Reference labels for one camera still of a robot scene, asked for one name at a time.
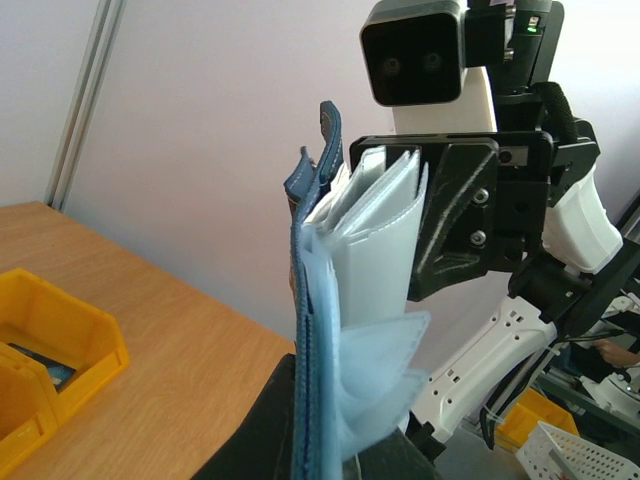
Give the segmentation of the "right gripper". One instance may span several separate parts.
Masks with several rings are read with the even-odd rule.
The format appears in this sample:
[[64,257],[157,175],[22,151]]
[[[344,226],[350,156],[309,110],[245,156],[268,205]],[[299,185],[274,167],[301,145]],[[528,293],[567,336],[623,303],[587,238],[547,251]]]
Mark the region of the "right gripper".
[[353,141],[356,167],[382,146],[387,164],[420,152],[428,189],[408,299],[421,301],[487,274],[512,272],[540,248],[553,144],[541,132],[369,135]]

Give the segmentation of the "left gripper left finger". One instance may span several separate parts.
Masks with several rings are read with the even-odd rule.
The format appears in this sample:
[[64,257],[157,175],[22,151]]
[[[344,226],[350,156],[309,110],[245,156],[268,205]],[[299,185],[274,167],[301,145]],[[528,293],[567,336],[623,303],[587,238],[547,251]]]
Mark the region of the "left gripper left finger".
[[295,356],[284,355],[251,409],[195,479],[282,480],[291,475]]

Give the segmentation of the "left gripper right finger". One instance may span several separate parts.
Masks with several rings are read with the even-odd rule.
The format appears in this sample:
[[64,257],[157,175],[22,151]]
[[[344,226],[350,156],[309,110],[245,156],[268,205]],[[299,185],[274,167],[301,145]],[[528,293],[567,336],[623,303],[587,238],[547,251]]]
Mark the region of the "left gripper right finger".
[[343,463],[348,480],[441,480],[427,457],[396,429],[387,438]]

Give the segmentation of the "blue card holder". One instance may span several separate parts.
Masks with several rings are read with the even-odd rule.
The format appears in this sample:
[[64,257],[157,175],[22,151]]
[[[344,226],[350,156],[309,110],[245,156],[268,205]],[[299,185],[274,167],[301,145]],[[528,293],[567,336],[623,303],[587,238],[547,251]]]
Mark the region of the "blue card holder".
[[428,166],[416,147],[389,161],[369,147],[343,157],[341,115],[320,105],[325,141],[284,188],[292,214],[296,366],[291,475],[339,479],[343,465],[393,433],[427,380],[411,360],[426,313],[405,304]]

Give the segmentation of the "blue credit card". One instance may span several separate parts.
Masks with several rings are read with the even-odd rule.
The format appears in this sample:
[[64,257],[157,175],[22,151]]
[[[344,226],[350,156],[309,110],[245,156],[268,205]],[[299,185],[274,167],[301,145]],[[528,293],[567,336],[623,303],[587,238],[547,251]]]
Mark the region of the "blue credit card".
[[60,363],[49,357],[41,355],[33,350],[27,349],[15,343],[9,343],[9,346],[21,354],[31,358],[42,364],[49,375],[51,383],[57,392],[61,391],[75,375],[76,370],[66,364]]

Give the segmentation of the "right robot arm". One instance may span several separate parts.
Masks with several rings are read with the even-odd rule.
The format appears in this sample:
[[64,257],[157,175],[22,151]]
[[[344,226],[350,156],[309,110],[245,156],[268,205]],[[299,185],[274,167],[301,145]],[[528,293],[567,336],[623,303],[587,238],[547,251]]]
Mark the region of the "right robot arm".
[[428,380],[408,437],[429,460],[471,412],[493,447],[500,417],[639,265],[596,190],[593,128],[549,78],[564,17],[558,1],[380,1],[360,32],[395,131],[354,141],[350,162],[417,149],[429,177],[409,300],[510,276],[498,311]]

